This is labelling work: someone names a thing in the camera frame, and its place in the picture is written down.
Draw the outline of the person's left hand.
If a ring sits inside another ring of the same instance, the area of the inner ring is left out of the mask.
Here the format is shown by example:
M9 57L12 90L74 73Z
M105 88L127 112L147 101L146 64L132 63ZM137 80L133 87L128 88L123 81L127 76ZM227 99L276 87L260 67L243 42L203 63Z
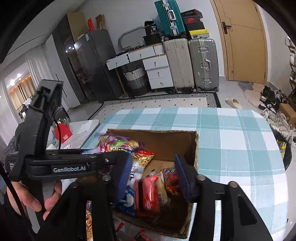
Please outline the person's left hand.
M41 209L43 207L41 205L41 203L29 192L29 190L27 190L27 188L24 185L22 185L21 182L19 182L19 183L12 182L12 185L13 185L13 187L14 187L14 189L21 201L23 208L30 209L35 212L41 211ZM17 207L16 201L15 201L12 193L10 192L10 190L8 188L6 190L7 190L8 199L9 199L9 202L10 202L12 208L14 209L14 211L17 214L21 214L19 211L19 208ZM52 210L52 208L54 207L54 205L60 199L61 194L62 194L62 183L59 180L56 182L53 195L50 198L48 198L47 200L45 200L45 202L44 202L44 208L46 211L43 214L43 220L45 220L47 218L47 216L49 215L49 213Z

